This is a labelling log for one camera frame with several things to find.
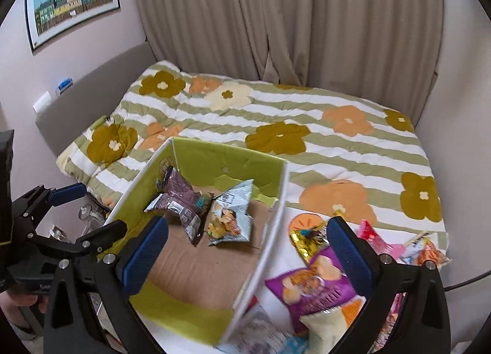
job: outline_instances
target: pink snack bag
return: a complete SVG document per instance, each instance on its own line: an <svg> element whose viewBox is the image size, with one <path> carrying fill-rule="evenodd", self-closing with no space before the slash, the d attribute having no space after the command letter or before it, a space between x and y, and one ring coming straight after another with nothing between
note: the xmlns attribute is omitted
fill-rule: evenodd
<svg viewBox="0 0 491 354"><path fill-rule="evenodd" d="M303 315L344 304L355 296L349 279L331 247L318 252L308 268L298 268L265 281L266 286L286 305L295 333L307 330Z"/></svg>
<svg viewBox="0 0 491 354"><path fill-rule="evenodd" d="M406 251L406 247L403 244L387 244L380 237L378 233L372 228L367 220L363 220L360 228L358 229L357 236L364 239L374 249L375 253L386 253L392 256L395 260L398 260Z"/></svg>

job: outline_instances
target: hand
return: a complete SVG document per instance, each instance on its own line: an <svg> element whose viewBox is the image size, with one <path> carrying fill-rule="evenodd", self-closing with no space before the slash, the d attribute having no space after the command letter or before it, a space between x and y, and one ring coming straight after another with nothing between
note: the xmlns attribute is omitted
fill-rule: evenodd
<svg viewBox="0 0 491 354"><path fill-rule="evenodd" d="M21 328L29 328L29 323L25 320L19 307L30 307L38 303L39 311L46 314L48 308L48 296L37 296L35 294L22 294L14 290L7 290L0 293L0 308L5 317L14 325Z"/></svg>

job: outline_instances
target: floral comforter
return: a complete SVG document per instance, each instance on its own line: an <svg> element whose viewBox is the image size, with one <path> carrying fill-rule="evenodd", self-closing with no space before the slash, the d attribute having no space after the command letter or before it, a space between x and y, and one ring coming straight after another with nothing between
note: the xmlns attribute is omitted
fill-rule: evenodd
<svg viewBox="0 0 491 354"><path fill-rule="evenodd" d="M58 158L112 207L166 139L192 137L289 160L288 205L447 237L435 180L408 117L318 88L189 75L163 61Z"/></svg>

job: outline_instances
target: brown cardboard bottom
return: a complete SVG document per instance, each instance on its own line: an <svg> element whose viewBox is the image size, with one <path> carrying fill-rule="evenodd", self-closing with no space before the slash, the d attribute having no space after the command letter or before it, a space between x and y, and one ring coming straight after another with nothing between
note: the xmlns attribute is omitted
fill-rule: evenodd
<svg viewBox="0 0 491 354"><path fill-rule="evenodd" d="M212 187L195 190L220 191ZM200 308L232 308L242 285L256 268L269 206L253 200L249 205L253 217L250 243L221 243L208 246L206 234L194 247L181 224L169 225L169 238L150 272L150 280L181 302Z"/></svg>

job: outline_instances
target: blue gripper pad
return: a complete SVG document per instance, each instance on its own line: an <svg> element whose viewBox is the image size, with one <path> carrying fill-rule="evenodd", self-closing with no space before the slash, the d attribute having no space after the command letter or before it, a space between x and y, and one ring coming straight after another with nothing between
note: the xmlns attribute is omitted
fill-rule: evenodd
<svg viewBox="0 0 491 354"><path fill-rule="evenodd" d="M155 216L143 231L130 239L119 253L116 275L127 297L138 294L169 237L169 226L163 217Z"/></svg>
<svg viewBox="0 0 491 354"><path fill-rule="evenodd" d="M81 182L70 185L69 187L54 190L48 196L46 202L50 206L59 206L72 200L79 199L85 196L87 188Z"/></svg>
<svg viewBox="0 0 491 354"><path fill-rule="evenodd" d="M327 240L357 294L369 299L378 279L379 260L367 242L358 238L341 217L327 223Z"/></svg>

